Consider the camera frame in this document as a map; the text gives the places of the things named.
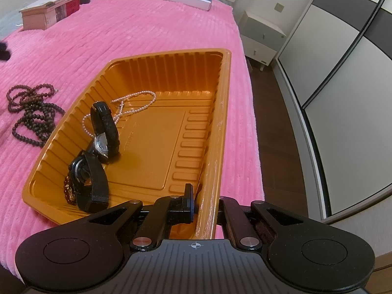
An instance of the orange plastic tray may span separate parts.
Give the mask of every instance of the orange plastic tray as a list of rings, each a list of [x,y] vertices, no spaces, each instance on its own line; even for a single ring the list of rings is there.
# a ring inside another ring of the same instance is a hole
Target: orange plastic tray
[[[67,204],[63,181],[68,165],[91,141],[81,120],[96,101],[141,90],[156,93],[149,108],[123,116],[117,127],[120,157],[106,165],[109,206],[127,200],[152,204],[183,194],[191,183],[199,213],[195,224],[176,225],[173,238],[213,238],[218,210],[226,132],[231,53],[225,49],[162,52],[113,60],[94,78],[61,119],[23,188],[23,200],[62,224],[85,215]],[[142,95],[125,109],[147,104]],[[86,126],[92,131],[91,124]]]

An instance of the black round pad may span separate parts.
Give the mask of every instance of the black round pad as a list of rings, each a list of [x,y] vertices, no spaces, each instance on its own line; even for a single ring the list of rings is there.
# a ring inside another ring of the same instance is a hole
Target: black round pad
[[[362,286],[374,266],[370,245],[356,235],[310,221],[281,228],[267,254],[273,270],[307,292]]]
[[[334,265],[347,257],[346,248],[339,242],[316,239],[302,246],[302,254],[309,261],[320,265]]]
[[[71,264],[83,260],[90,251],[89,244],[73,237],[65,237],[49,242],[44,255],[53,263]]]
[[[122,259],[122,246],[110,226],[72,222],[32,235],[15,255],[24,282],[49,292],[99,284],[117,271]]]

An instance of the skirting board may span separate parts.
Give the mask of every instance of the skirting board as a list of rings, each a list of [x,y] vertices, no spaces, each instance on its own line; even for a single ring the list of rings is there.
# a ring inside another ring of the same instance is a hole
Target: skirting board
[[[327,214],[325,211],[320,174],[309,132],[302,116],[301,109],[295,99],[294,92],[279,61],[274,60],[272,62],[272,68],[285,101],[291,126],[293,127],[295,141],[297,142],[303,180],[305,183],[308,215],[310,219],[321,221],[327,217]]]

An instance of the cardboard box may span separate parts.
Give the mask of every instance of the cardboard box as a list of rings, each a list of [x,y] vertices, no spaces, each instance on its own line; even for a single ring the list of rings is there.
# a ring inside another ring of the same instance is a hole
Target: cardboard box
[[[23,30],[46,30],[79,10],[80,0],[38,0],[19,12]]]

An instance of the crosshair mark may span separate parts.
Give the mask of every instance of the crosshair mark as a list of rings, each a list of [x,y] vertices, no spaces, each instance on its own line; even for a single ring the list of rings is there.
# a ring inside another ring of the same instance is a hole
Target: crosshair mark
[[[201,245],[201,244],[198,243],[198,242],[194,242],[194,243],[192,243],[192,244],[189,245],[189,246],[191,246],[191,247],[193,247],[195,250],[197,250],[199,247],[201,247],[201,246],[203,246],[203,245]]]

